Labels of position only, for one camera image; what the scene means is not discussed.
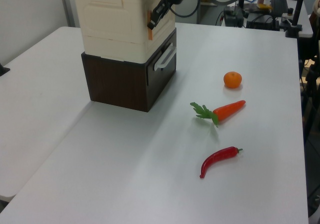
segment carrot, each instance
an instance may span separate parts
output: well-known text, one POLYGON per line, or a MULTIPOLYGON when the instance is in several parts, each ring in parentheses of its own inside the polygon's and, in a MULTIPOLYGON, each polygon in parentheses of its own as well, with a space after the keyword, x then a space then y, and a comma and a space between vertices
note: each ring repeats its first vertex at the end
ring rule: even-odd
POLYGON ((222 121, 239 111, 245 103, 245 100, 240 100, 235 103, 219 107, 213 111, 208 110, 205 105, 201 107, 195 102, 190 103, 190 105, 194 107, 193 109, 198 114, 196 115, 198 118, 211 119, 213 124, 217 127, 219 121, 222 121))
POLYGON ((215 110, 213 110, 213 113, 218 116, 219 121, 223 121, 224 119, 230 117, 232 114, 239 111, 244 105, 246 101, 240 100, 235 103, 231 103, 229 105, 224 105, 222 107, 219 107, 215 110))

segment white table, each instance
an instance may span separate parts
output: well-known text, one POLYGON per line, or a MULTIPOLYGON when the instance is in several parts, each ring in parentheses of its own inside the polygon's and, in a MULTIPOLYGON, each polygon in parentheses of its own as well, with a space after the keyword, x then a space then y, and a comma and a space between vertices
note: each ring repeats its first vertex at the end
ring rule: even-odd
POLYGON ((296 40, 176 27, 177 71, 150 112, 95 102, 0 223, 308 223, 296 40), (224 87, 228 71, 242 74, 241 89, 224 87), (219 128, 189 105, 242 99, 219 128), (203 161, 230 146, 244 151, 200 179, 203 161))
POLYGON ((11 61, 0 77, 0 200, 26 184, 91 101, 81 32, 62 27, 11 61))

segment tangerine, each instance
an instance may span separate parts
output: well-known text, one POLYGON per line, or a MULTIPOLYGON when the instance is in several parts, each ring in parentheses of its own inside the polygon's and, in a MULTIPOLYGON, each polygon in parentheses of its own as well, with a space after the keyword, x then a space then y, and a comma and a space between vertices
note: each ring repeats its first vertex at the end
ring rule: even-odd
POLYGON ((238 88, 242 81, 242 76, 235 71, 226 73, 223 77, 224 84, 227 88, 238 88))

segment red chili pepper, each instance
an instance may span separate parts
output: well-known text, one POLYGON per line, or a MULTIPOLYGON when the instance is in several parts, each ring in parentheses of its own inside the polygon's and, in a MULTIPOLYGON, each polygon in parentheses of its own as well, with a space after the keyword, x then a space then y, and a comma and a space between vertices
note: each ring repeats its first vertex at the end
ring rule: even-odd
POLYGON ((202 164, 201 167, 201 175, 200 178, 205 178, 206 172, 208 168, 215 164, 216 162, 229 159, 229 158, 234 158, 240 151, 243 149, 238 149, 234 146, 219 150, 215 153, 213 153, 211 156, 209 156, 207 159, 202 164))

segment white plastic box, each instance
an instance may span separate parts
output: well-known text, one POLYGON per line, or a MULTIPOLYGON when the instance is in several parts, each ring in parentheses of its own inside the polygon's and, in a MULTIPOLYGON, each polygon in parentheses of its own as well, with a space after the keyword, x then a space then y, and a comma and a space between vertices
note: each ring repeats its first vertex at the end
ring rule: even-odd
POLYGON ((148 11, 160 0, 75 0, 85 53, 143 64, 175 29, 168 12, 149 39, 148 11))

